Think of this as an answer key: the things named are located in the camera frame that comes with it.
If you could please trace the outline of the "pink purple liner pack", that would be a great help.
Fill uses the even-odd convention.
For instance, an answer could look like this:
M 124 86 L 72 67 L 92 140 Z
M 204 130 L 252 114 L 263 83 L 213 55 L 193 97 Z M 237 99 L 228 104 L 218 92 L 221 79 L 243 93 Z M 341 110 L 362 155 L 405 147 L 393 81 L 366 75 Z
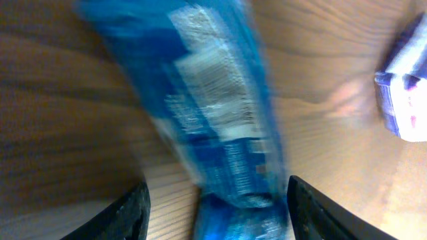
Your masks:
M 375 73 L 385 127 L 409 142 L 426 140 L 426 13 L 397 36 Z

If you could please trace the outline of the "blue Oreo cookie pack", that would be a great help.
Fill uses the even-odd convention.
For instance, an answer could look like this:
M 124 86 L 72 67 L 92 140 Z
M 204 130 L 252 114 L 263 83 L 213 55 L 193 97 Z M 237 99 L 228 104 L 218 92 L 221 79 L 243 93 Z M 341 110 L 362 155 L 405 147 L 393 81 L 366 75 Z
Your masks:
M 79 1 L 201 189 L 195 239 L 287 239 L 287 174 L 244 1 Z

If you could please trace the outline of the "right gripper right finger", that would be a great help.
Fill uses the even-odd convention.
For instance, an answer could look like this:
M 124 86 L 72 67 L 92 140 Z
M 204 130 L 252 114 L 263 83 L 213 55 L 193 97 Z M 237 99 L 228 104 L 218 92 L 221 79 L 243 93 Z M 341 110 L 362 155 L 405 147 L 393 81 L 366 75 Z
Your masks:
M 287 203 L 296 240 L 397 240 L 296 175 L 289 178 Z

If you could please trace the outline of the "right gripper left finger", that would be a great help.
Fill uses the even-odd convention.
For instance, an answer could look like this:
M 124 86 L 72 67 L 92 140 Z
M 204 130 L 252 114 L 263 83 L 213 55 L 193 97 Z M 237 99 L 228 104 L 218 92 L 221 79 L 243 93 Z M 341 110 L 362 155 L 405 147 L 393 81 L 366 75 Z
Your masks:
M 150 210 L 149 190 L 141 181 L 61 240 L 145 240 Z

